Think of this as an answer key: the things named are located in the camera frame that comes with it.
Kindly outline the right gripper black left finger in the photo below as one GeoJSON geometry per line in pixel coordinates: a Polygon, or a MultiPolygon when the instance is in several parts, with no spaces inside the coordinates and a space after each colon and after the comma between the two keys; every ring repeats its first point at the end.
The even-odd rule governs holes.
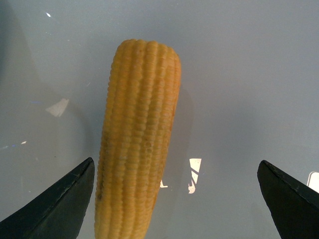
{"type": "Polygon", "coordinates": [[[90,202],[95,165],[87,158],[0,223],[2,239],[75,239],[90,202]]]}

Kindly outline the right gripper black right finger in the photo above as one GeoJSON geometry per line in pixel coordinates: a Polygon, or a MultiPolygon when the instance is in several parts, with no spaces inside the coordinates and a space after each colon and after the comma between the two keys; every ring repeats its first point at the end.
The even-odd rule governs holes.
{"type": "Polygon", "coordinates": [[[319,237],[319,194],[270,162],[260,162],[262,196],[283,239],[319,237]]]}

